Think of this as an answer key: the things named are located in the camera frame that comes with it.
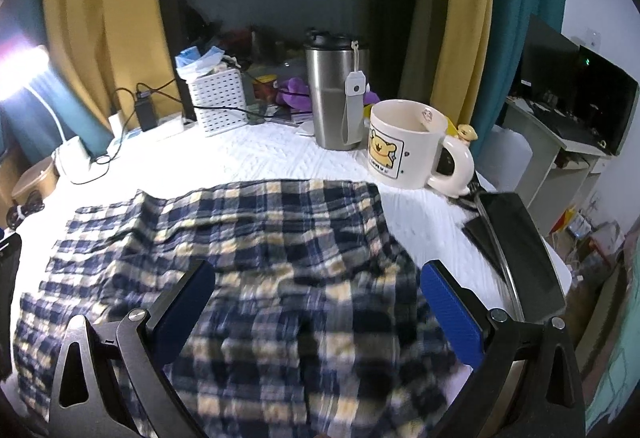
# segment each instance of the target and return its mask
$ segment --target white wall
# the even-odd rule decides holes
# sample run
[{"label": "white wall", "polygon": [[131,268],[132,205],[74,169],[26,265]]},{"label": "white wall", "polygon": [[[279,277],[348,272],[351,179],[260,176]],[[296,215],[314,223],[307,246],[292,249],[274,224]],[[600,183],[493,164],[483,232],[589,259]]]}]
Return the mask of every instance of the white wall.
[{"label": "white wall", "polygon": [[[586,39],[589,28],[600,33],[600,55],[640,82],[640,13],[633,2],[566,0],[562,34]],[[598,180],[595,194],[595,222],[615,219],[626,232],[640,216],[640,111],[622,153]]]}]

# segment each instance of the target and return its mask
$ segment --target yellow curtain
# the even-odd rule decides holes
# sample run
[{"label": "yellow curtain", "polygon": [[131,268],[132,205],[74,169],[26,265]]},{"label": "yellow curtain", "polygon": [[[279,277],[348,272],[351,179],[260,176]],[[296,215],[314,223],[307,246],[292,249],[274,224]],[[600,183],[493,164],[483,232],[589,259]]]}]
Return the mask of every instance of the yellow curtain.
[{"label": "yellow curtain", "polygon": [[431,104],[456,125],[471,120],[493,0],[416,0],[399,97]]},{"label": "yellow curtain", "polygon": [[468,124],[476,104],[493,0],[449,0],[431,105],[454,124]]},{"label": "yellow curtain", "polygon": [[[126,117],[127,92],[137,82],[160,86],[173,78],[158,0],[43,0],[53,63],[87,108],[108,127],[112,104]],[[175,85],[165,89],[178,97]],[[154,95],[158,116],[180,104]],[[133,117],[130,126],[137,125]]]}]

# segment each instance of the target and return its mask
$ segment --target black charger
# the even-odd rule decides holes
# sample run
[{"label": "black charger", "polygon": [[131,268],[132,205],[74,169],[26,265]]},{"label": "black charger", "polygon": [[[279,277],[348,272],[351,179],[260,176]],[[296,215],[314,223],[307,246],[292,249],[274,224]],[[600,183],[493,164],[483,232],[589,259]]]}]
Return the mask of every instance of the black charger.
[{"label": "black charger", "polygon": [[158,127],[158,117],[154,104],[151,101],[151,91],[136,92],[136,103],[134,106],[138,123],[142,131]]}]

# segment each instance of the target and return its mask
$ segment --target white ceramic mug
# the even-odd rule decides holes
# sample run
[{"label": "white ceramic mug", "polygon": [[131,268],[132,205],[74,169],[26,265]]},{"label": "white ceramic mug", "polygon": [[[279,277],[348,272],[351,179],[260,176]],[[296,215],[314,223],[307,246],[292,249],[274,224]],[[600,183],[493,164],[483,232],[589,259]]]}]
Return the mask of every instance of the white ceramic mug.
[{"label": "white ceramic mug", "polygon": [[[474,159],[459,139],[446,135],[447,117],[412,100],[383,100],[371,108],[369,169],[384,184],[401,189],[429,185],[452,198],[469,194]],[[436,173],[442,148],[453,157],[452,176]]]}]

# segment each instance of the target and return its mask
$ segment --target checkered cloth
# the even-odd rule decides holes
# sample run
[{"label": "checkered cloth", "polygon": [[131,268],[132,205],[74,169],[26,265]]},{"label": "checkered cloth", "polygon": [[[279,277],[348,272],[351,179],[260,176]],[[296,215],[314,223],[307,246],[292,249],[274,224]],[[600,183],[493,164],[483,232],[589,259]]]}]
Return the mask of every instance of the checkered cloth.
[{"label": "checkered cloth", "polygon": [[[20,394],[44,418],[66,324],[149,307],[194,261],[216,289],[169,381],[208,436],[425,436],[455,359],[369,183],[228,184],[82,208],[15,338]],[[116,372],[140,432],[152,429]]]}]

